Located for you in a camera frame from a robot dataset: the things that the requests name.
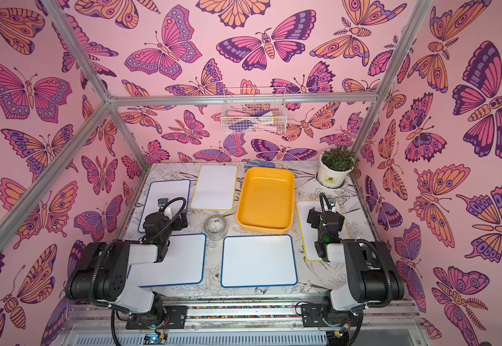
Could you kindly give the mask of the potted green plant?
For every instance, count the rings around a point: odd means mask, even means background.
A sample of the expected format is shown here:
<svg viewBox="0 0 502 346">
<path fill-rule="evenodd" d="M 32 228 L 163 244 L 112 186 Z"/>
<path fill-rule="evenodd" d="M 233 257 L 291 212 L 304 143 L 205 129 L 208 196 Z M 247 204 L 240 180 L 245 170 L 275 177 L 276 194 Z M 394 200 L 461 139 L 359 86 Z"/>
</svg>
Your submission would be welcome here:
<svg viewBox="0 0 502 346">
<path fill-rule="evenodd" d="M 358 166 L 359 159 L 346 146 L 329 148 L 320 154 L 316 179 L 324 187 L 338 189 Z"/>
</svg>

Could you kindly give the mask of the aluminium frame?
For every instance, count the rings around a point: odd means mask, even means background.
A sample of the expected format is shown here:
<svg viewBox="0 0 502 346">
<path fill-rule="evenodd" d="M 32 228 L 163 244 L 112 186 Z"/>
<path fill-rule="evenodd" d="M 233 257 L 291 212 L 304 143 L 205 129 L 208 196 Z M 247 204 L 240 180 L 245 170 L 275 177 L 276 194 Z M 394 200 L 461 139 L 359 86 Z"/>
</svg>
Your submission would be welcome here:
<svg viewBox="0 0 502 346">
<path fill-rule="evenodd" d="M 0 221 L 0 252 L 8 245 L 17 229 L 26 216 L 35 207 L 36 203 L 41 199 L 43 193 L 50 189 L 52 185 L 59 179 L 60 175 L 65 172 L 67 165 L 82 148 L 86 139 L 90 136 L 94 128 L 106 117 L 111 117 L 115 122 L 122 137 L 131 150 L 131 153 L 136 157 L 142 167 L 146 166 L 146 161 L 143 157 L 143 152 L 138 149 L 136 140 L 131 132 L 126 127 L 121 119 L 118 108 L 133 105 L 220 105 L 224 102 L 223 96 L 154 96 L 154 97 L 114 97 L 105 89 L 102 80 L 89 62 L 86 53 L 82 50 L 82 44 L 76 39 L 74 30 L 71 28 L 66 15 L 55 1 L 44 1 L 43 6 L 48 11 L 50 20 L 59 29 L 59 33 L 66 41 L 67 46 L 72 49 L 75 59 L 80 65 L 80 68 L 89 79 L 89 84 L 95 94 L 100 99 L 99 106 L 95 109 L 92 116 L 83 122 L 83 125 L 75 133 L 71 141 L 66 145 L 55 160 L 50 163 L 36 183 L 27 190 L 24 198 L 13 207 L 13 209 Z M 389 92 L 389 86 L 402 66 L 405 54 L 408 53 L 413 41 L 417 38 L 418 31 L 421 29 L 422 22 L 425 16 L 430 11 L 432 6 L 431 1 L 417 1 L 413 11 L 401 31 L 398 47 L 392 57 L 392 61 L 387 67 L 386 74 L 382 79 L 381 85 L 376 92 L 333 92 L 321 94 L 266 94 L 260 96 L 250 95 L 232 95 L 230 100 L 235 103 L 273 103 L 275 101 L 285 102 L 372 102 L 371 111 L 375 111 L 376 107 L 381 104 L 385 96 Z"/>
</svg>

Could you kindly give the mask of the yellow-framed whiteboard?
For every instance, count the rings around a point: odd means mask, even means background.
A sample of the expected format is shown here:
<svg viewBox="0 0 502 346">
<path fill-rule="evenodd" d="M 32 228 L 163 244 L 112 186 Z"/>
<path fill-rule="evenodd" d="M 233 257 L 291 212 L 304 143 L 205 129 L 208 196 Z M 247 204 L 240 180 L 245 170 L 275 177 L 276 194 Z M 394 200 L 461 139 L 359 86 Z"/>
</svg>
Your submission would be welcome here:
<svg viewBox="0 0 502 346">
<path fill-rule="evenodd" d="M 320 262 L 322 259 L 314 248 L 314 243 L 317 241 L 317 229 L 313 229 L 311 223 L 307 222 L 307 216 L 311 208 L 320 212 L 320 202 L 319 200 L 300 201 L 297 202 L 296 206 L 305 257 L 308 262 Z M 324 259 L 324 262 L 345 262 L 343 245 L 332 246 L 328 249 L 327 254 L 328 257 Z"/>
<path fill-rule="evenodd" d="M 231 210 L 234 205 L 238 168 L 204 165 L 200 168 L 190 208 L 193 210 Z"/>
</svg>

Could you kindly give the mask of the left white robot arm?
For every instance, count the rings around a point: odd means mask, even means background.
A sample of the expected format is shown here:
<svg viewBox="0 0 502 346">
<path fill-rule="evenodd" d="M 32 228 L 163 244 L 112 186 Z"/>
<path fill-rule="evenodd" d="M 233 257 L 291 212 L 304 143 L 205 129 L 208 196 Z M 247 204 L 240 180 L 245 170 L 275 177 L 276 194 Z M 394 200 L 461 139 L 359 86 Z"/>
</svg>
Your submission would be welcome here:
<svg viewBox="0 0 502 346">
<path fill-rule="evenodd" d="M 170 237 L 187 226 L 187 199 L 173 198 L 145 217 L 144 236 L 137 241 L 92 242 L 66 283 L 66 298 L 111 310 L 139 327 L 164 327 L 170 321 L 162 299 L 128 280 L 134 265 L 153 265 L 166 258 Z"/>
</svg>

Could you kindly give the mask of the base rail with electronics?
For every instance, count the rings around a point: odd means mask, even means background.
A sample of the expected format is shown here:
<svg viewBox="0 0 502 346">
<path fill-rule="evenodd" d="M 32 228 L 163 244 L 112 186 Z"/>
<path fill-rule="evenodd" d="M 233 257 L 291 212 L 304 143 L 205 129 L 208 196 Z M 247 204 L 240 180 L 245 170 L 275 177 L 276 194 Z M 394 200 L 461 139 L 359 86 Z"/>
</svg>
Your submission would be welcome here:
<svg viewBox="0 0 502 346">
<path fill-rule="evenodd" d="M 159 327 L 75 306 L 59 345 L 432 345 L 410 301 L 329 310 L 323 294 L 164 297 Z"/>
</svg>

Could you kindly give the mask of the clear tape roll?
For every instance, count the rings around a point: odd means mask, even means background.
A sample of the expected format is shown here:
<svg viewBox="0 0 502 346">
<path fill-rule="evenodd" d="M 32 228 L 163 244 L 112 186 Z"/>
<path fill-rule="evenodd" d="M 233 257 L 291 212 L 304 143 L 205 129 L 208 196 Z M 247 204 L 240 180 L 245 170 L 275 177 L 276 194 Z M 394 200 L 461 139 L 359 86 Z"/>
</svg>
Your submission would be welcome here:
<svg viewBox="0 0 502 346">
<path fill-rule="evenodd" d="M 227 235 L 227 222 L 220 214 L 209 216 L 203 222 L 203 232 L 213 242 L 218 242 Z"/>
</svg>

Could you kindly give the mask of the yellow-framed whiteboard back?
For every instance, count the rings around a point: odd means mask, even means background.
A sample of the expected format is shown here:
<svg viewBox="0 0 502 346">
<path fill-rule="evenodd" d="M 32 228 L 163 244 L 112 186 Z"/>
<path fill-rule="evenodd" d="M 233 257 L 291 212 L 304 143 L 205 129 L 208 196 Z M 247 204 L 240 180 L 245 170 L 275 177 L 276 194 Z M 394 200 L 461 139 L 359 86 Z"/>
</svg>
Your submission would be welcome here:
<svg viewBox="0 0 502 346">
<path fill-rule="evenodd" d="M 234 205 L 238 168 L 204 165 L 200 168 L 190 208 L 193 210 L 231 210 Z"/>
</svg>

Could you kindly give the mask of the blue-framed whiteboard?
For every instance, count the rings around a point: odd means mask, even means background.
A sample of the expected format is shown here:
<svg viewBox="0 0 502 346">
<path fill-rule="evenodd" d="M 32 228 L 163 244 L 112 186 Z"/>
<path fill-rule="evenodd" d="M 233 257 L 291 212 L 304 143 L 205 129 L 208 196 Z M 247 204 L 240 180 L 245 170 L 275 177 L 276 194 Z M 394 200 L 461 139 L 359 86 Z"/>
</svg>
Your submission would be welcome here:
<svg viewBox="0 0 502 346">
<path fill-rule="evenodd" d="M 297 285 L 293 239 L 287 234 L 226 237 L 220 283 L 223 288 Z"/>
<path fill-rule="evenodd" d="M 206 241 L 204 234 L 172 236 L 163 261 L 132 265 L 128 281 L 142 288 L 199 284 L 203 280 Z"/>
<path fill-rule="evenodd" d="M 167 198 L 168 200 L 172 200 L 174 198 L 184 197 L 188 202 L 189 193 L 190 180 L 165 180 L 151 183 L 144 203 L 144 209 L 141 213 L 138 233 L 144 233 L 143 224 L 145 218 L 149 214 L 159 210 L 159 199 Z"/>
</svg>

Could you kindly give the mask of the yellow plastic storage box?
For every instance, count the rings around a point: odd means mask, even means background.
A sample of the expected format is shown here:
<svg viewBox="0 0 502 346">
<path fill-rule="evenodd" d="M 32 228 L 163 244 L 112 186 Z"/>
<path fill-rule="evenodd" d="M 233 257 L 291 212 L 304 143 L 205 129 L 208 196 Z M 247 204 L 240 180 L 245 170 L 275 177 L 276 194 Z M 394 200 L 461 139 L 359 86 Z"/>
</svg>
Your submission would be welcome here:
<svg viewBox="0 0 502 346">
<path fill-rule="evenodd" d="M 292 172 L 252 167 L 245 174 L 236 220 L 248 232 L 282 235 L 293 224 L 294 203 Z"/>
</svg>

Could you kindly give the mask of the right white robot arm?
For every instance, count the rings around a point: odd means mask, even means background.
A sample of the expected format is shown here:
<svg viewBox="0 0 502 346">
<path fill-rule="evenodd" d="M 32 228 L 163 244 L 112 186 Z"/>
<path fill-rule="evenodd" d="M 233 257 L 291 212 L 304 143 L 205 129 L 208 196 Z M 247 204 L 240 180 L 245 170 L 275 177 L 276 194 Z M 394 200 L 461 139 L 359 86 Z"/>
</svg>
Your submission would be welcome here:
<svg viewBox="0 0 502 346">
<path fill-rule="evenodd" d="M 342 264 L 346 282 L 325 293 L 321 304 L 299 304 L 304 325 L 347 329 L 366 309 L 389 306 L 405 296 L 405 284 L 387 245 L 344 238 L 346 218 L 334 198 L 297 203 L 305 259 Z"/>
</svg>

